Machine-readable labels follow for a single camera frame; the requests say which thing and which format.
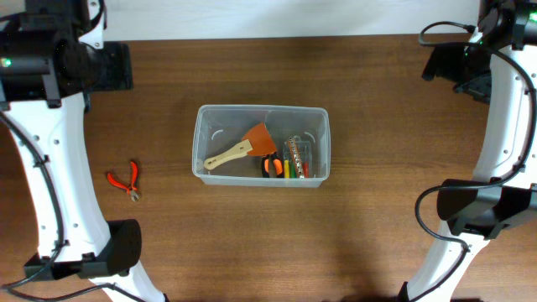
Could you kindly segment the orange scraper wooden handle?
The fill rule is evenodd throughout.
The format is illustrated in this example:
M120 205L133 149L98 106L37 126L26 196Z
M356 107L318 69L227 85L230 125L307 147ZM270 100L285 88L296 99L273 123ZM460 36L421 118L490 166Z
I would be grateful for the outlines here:
M248 130L239 143L222 154L206 159L204 168L213 170L234 159L240 159L246 156L263 157L276 152L275 142L270 136L266 124L261 122Z

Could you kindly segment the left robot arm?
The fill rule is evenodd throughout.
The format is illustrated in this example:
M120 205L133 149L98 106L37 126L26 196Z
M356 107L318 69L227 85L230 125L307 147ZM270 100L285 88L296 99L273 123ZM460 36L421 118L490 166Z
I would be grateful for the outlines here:
M102 1L27 1L1 19L1 120L16 143L38 222L25 283L75 275L114 301L164 301L140 261L134 219L108 221L84 139L95 91L133 86L129 49L103 38Z

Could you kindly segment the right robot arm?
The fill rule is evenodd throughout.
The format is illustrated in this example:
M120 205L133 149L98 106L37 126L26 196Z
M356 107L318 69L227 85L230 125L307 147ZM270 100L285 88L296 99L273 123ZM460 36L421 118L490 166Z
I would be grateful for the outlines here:
M483 1L467 41L420 45L432 52L423 78L488 104L482 151L470 180L431 188L440 227L401 301L448 301L472 260L500 232L536 217L536 4Z

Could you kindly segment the orange black long-nose pliers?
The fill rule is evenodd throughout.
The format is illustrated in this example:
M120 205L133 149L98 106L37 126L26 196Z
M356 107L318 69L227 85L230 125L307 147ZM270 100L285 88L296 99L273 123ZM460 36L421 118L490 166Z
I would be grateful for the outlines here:
M284 164L277 153L267 154L262 157L261 173L264 178L270 177L270 167L274 168L277 178L284 178Z

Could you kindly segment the clear screwdriver bit case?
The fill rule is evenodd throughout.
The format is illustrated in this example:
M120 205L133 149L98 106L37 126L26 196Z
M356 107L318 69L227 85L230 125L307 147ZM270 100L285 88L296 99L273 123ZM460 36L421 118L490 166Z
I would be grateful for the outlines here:
M305 179L310 178L310 168L311 168L311 159L312 159L311 142L302 140L300 136L294 136L294 138L298 144L300 157L303 161L303 165L305 169ZM291 178L291 179L298 179L295 176L295 167L293 165L293 162L289 153L287 140L284 142L284 147L283 147L284 177Z

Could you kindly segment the orange socket rail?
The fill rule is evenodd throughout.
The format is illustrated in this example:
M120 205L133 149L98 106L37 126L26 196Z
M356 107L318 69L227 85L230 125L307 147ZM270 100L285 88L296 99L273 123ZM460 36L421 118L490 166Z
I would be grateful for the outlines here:
M293 165L295 167L295 176L299 179L305 178L305 169L303 165L303 161L300 157L300 151L298 148L298 144L294 137L289 137L287 140L289 153L293 162Z

